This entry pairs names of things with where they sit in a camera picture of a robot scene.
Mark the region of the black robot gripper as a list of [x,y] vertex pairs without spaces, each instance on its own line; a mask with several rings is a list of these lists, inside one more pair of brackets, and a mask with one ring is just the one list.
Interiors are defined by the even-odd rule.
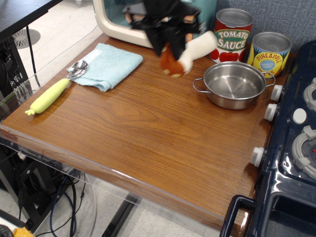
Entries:
[[179,60],[186,49],[186,34],[200,33],[200,11],[180,0],[142,0],[122,11],[130,16],[133,29],[146,33],[158,56],[169,49]]

